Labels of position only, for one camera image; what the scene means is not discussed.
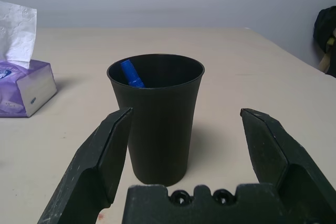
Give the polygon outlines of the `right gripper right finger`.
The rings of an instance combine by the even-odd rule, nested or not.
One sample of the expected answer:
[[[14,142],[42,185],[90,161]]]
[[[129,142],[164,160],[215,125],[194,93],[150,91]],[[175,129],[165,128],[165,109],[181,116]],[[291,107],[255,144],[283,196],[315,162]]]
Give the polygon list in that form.
[[[266,113],[241,109],[249,156],[260,183],[272,184],[295,223],[335,223],[335,189],[305,148]]]

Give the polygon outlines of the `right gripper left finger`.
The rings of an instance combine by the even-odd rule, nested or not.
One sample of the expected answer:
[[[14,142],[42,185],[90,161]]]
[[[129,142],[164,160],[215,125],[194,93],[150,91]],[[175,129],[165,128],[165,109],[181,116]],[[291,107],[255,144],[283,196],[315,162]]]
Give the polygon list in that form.
[[[109,114],[77,149],[39,223],[96,223],[124,168],[133,110]]]

